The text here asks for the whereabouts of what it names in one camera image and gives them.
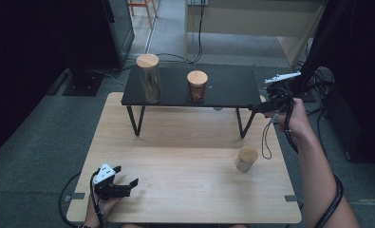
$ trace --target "cork lid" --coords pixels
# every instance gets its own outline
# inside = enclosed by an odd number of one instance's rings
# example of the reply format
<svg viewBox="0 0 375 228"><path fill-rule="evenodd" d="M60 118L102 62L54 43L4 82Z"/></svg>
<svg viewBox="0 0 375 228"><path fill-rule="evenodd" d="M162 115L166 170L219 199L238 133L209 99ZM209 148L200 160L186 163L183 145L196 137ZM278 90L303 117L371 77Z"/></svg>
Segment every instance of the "cork lid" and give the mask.
<svg viewBox="0 0 375 228"><path fill-rule="evenodd" d="M245 162L255 162L258 158L258 153L251 145L245 145L240 148L240 158Z"/></svg>
<svg viewBox="0 0 375 228"><path fill-rule="evenodd" d="M208 81L208 76L202 71L194 70L187 75L187 80L191 86L202 86Z"/></svg>
<svg viewBox="0 0 375 228"><path fill-rule="evenodd" d="M142 54L137 58L137 65L142 68L152 68L158 63L159 58L154 54Z"/></svg>

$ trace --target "white device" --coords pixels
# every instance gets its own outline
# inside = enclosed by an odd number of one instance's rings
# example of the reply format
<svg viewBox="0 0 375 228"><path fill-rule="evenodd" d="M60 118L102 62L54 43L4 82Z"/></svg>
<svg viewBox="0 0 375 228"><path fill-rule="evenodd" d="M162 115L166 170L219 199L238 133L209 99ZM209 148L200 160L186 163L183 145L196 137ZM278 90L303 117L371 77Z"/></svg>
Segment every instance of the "white device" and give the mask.
<svg viewBox="0 0 375 228"><path fill-rule="evenodd" d="M93 183L98 184L114 175L116 175L114 169L112 169L108 164L104 163L101 167L101 170L99 170L98 175L96 175Z"/></svg>
<svg viewBox="0 0 375 228"><path fill-rule="evenodd" d="M265 80L265 83L266 84L269 84L269 83L274 83L274 82L278 82L278 81L282 81L282 80L285 80L285 79L289 79L289 78L294 78L296 76L299 76L301 75L302 73L297 71L296 73L290 73L290 74L277 74L275 77L273 78L270 78L270 79L266 79Z"/></svg>

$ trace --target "tabletop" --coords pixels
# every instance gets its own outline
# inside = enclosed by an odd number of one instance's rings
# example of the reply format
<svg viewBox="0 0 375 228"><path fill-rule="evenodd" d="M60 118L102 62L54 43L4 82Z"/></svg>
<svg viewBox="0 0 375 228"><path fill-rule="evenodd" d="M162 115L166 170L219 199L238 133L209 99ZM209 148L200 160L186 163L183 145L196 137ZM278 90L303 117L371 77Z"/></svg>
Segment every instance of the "tabletop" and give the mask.
<svg viewBox="0 0 375 228"><path fill-rule="evenodd" d="M205 85L205 99L202 102L192 102L188 98L187 75L193 71L192 69L161 67L159 69L160 101L157 104L146 103L139 71L137 67L134 67L128 76L122 104L248 108L250 105L261 103L252 69L219 69L201 66L194 70L201 70L208 76L208 82Z"/></svg>
<svg viewBox="0 0 375 228"><path fill-rule="evenodd" d="M132 131L122 93L109 94L79 178L76 193L88 195L89 179L103 163L122 166L115 184L140 179L129 198L108 217L114 222L297 223L301 220L291 180L273 127L272 158L261 156L269 119L257 114L245 139L235 111L209 107L147 106L144 130ZM243 120L251 112L242 110ZM260 153L247 173L234 166L243 145ZM83 221L87 197L73 199L67 218Z"/></svg>

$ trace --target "small cup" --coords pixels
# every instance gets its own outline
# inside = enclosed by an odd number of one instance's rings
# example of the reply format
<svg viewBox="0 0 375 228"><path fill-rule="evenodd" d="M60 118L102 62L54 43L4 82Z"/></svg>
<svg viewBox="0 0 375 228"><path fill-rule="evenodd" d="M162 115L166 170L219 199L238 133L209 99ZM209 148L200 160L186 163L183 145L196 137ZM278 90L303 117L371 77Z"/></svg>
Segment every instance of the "small cup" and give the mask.
<svg viewBox="0 0 375 228"><path fill-rule="evenodd" d="M206 73L194 70L187 75L188 98L193 102L201 102L205 97L205 85L208 81Z"/></svg>
<svg viewBox="0 0 375 228"><path fill-rule="evenodd" d="M236 168L242 173L246 173L252 168L254 162L258 158L258 153L251 145L245 145L238 151L237 157L234 161Z"/></svg>

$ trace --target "chair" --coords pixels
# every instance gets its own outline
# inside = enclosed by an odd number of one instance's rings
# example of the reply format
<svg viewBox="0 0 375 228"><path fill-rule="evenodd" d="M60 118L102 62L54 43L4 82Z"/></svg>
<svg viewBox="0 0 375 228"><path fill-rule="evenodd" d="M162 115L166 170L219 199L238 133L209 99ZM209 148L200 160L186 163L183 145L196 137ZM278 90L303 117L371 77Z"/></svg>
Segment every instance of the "chair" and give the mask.
<svg viewBox="0 0 375 228"><path fill-rule="evenodd" d="M131 15L133 16L134 16L134 7L145 7L146 13L148 14L149 25L151 26L151 29L153 29L154 25L152 23L151 13L149 12L149 6L148 6L148 3L150 1L151 0L143 0L143 3L142 2L134 3L133 0L129 0L128 6L131 8ZM156 5L155 0L152 0L152 5L154 6L155 17L158 17L157 7L155 6Z"/></svg>

